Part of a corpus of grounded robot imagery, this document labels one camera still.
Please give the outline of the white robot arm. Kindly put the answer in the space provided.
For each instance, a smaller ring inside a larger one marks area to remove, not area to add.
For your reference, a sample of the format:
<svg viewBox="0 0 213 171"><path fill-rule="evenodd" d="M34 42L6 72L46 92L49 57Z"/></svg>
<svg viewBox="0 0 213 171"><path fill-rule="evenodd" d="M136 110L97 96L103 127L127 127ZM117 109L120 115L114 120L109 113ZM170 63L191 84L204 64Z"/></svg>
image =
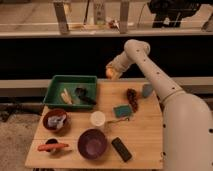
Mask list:
<svg viewBox="0 0 213 171"><path fill-rule="evenodd" d="M200 97L187 93L149 57L150 45L130 39L106 65L119 79L136 64L160 98L163 109L163 171L213 171L213 113Z"/></svg>

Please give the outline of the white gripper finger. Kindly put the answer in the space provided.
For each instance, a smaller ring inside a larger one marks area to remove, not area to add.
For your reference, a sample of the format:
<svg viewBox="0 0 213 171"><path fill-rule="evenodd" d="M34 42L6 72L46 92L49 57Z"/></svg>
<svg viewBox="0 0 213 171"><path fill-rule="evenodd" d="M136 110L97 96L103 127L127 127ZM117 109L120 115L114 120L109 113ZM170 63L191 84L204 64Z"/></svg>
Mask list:
<svg viewBox="0 0 213 171"><path fill-rule="evenodd" d="M113 74L112 74L112 79L113 80L117 80L121 77L121 73L120 72L117 72L117 71L114 71Z"/></svg>
<svg viewBox="0 0 213 171"><path fill-rule="evenodd" d="M106 65L106 67L105 67L106 69L108 69L108 68L112 68L112 64L111 63L108 63L107 65Z"/></svg>

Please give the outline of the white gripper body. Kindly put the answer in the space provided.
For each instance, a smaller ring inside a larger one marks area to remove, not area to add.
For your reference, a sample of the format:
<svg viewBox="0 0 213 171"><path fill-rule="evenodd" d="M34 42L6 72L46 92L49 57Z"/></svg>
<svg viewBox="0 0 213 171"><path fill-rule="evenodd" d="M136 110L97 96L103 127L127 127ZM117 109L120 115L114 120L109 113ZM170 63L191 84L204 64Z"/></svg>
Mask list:
<svg viewBox="0 0 213 171"><path fill-rule="evenodd" d="M126 72L132 65L132 60L126 55L125 52L117 55L112 61L112 68L118 73Z"/></svg>

